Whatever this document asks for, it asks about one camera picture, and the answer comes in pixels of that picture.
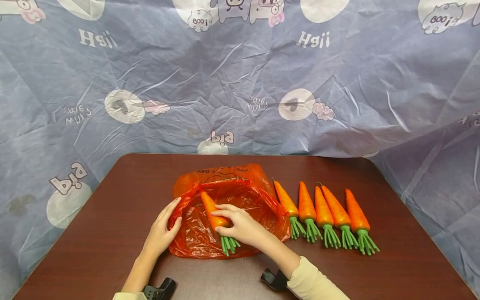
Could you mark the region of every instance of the white circle print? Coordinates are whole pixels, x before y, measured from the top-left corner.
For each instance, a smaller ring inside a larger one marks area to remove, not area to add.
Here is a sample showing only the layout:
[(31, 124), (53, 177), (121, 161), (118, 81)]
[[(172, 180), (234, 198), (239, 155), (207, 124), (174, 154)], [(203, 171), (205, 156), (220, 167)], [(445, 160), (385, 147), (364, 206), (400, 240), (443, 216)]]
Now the white circle print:
[(327, 22), (345, 9), (350, 0), (300, 0), (305, 17), (314, 23)]
[(105, 109), (112, 118), (125, 124), (140, 122), (145, 116), (142, 101), (127, 90), (111, 91), (105, 97)]
[(87, 21), (96, 21), (103, 15), (105, 0), (57, 0), (71, 14)]
[(437, 33), (441, 33), (473, 18), (478, 5), (479, 0), (463, 0), (457, 3), (452, 0), (420, 0), (418, 14), (420, 22), (425, 25), (435, 17), (433, 25), (438, 25)]
[(212, 23), (210, 25), (218, 21), (218, 6), (216, 0), (173, 0), (173, 5), (177, 9), (180, 18), (187, 24), (189, 23), (189, 18), (195, 16), (195, 14), (200, 14), (203, 17), (211, 15)]
[(289, 121), (298, 121), (312, 113), (315, 98), (309, 90), (298, 88), (288, 92), (278, 105), (278, 112), (282, 118)]
[(92, 194), (86, 183), (72, 186), (66, 195), (55, 191), (47, 202), (47, 219), (55, 227), (65, 229)]
[(212, 143), (210, 138), (201, 141), (197, 147), (198, 154), (220, 154), (220, 155), (227, 155), (228, 154), (228, 147), (227, 144), (220, 145), (220, 143)]

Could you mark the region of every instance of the toy carrot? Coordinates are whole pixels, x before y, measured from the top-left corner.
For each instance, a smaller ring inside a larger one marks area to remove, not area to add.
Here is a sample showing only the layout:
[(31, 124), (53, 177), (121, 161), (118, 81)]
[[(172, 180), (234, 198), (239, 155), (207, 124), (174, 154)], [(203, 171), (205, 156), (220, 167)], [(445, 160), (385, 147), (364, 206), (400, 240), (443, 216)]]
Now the toy carrot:
[(352, 246), (355, 249), (358, 248), (359, 243), (355, 239), (355, 236), (350, 231), (350, 217), (348, 216), (345, 209), (343, 209), (342, 205), (338, 202), (332, 192), (324, 185), (320, 184), (320, 188), (324, 193), (325, 200), (327, 202), (328, 208), (330, 208), (330, 212), (333, 216), (333, 223), (335, 227), (339, 228), (342, 231), (342, 246), (343, 248), (352, 249)]
[(325, 248), (328, 248), (328, 243), (330, 243), (330, 246), (338, 249), (341, 243), (332, 227), (334, 224), (333, 216), (319, 186), (315, 186), (315, 209), (317, 212), (317, 226), (324, 229)]
[(280, 204), (287, 211), (288, 216), (290, 217), (290, 237), (296, 240), (298, 239), (300, 232), (303, 234), (303, 236), (306, 236), (307, 233), (301, 226), (300, 222), (297, 220), (297, 217), (299, 216), (299, 210), (297, 209), (287, 192), (280, 185), (280, 183), (278, 181), (275, 181), (275, 179), (273, 178), (272, 180), (273, 184), (275, 185), (276, 194), (278, 195)]
[(347, 202), (348, 215), (352, 220), (351, 228), (359, 236), (361, 253), (365, 255), (366, 250), (367, 254), (370, 256), (372, 253), (375, 254), (375, 250), (380, 251), (368, 235), (370, 224), (368, 224), (365, 214), (349, 189), (345, 189), (345, 201)]
[(299, 188), (299, 216), (300, 220), (307, 225), (307, 241), (315, 243), (317, 241), (317, 235), (320, 239), (323, 239), (315, 225), (317, 214), (315, 213), (310, 194), (308, 194), (307, 186), (303, 181), (300, 181)]
[[(222, 216), (212, 216), (212, 212), (218, 209), (215, 208), (215, 202), (205, 191), (200, 191), (200, 197), (202, 198), (202, 202), (204, 203), (205, 210), (207, 211), (207, 216), (210, 220), (210, 225), (212, 226), (213, 230), (215, 230), (215, 228), (217, 228), (218, 226), (230, 226), (230, 222), (227, 218), (224, 218)], [(225, 253), (226, 256), (229, 256), (228, 251), (230, 250), (232, 254), (235, 254), (235, 248), (240, 247), (240, 244), (237, 242), (237, 240), (231, 237), (224, 237), (222, 235), (220, 235), (220, 237), (222, 239), (223, 253)]]

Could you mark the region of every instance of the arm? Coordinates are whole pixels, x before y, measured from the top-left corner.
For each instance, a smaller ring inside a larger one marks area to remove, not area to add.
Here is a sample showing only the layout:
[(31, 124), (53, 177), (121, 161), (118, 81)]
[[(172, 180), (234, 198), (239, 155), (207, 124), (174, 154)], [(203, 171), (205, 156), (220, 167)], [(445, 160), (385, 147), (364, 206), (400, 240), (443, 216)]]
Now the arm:
[(246, 211), (230, 204), (216, 206), (215, 216), (232, 220), (233, 227), (217, 227), (218, 233), (251, 245), (270, 257), (288, 281), (288, 288), (303, 300), (348, 300), (348, 297), (305, 257), (298, 256)]
[(121, 289), (122, 293), (139, 293), (148, 285), (148, 279), (150, 279), (158, 257), (167, 249), (180, 230), (181, 217), (175, 221), (172, 230), (167, 230), (168, 219), (179, 202), (180, 198), (170, 202), (156, 218), (144, 247), (133, 263), (132, 270)]

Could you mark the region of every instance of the hand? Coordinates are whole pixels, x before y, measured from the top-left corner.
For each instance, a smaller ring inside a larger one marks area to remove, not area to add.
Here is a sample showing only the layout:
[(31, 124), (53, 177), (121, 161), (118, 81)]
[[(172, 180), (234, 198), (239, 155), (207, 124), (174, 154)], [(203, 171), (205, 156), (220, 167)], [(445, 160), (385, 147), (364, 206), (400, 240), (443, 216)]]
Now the hand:
[(142, 254), (156, 260), (173, 241), (180, 230), (181, 216), (177, 218), (170, 231), (167, 230), (167, 222), (180, 200), (181, 198), (178, 197), (170, 202), (158, 215), (152, 227), (150, 228), (150, 232), (148, 233), (145, 241)]
[(244, 244), (253, 246), (259, 250), (262, 244), (276, 237), (265, 229), (260, 223), (255, 221), (252, 216), (231, 204), (221, 204), (215, 206), (217, 211), (212, 212), (213, 216), (224, 216), (232, 220), (233, 227), (217, 227), (216, 231), (226, 237), (232, 237)]

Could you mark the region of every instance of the left hand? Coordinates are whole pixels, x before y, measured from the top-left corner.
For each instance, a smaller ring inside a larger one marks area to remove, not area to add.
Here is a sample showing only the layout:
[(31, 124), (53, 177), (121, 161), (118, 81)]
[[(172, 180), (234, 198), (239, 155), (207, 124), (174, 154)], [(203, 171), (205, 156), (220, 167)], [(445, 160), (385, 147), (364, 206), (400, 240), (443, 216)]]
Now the left hand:
[(178, 197), (170, 202), (158, 215), (152, 227), (150, 228), (150, 233), (148, 233), (142, 254), (145, 254), (150, 258), (157, 259), (160, 254), (162, 254), (163, 251), (168, 248), (170, 243), (172, 243), (173, 239), (180, 230), (182, 218), (181, 216), (177, 218), (170, 231), (167, 230), (167, 222), (180, 200), (181, 198)]

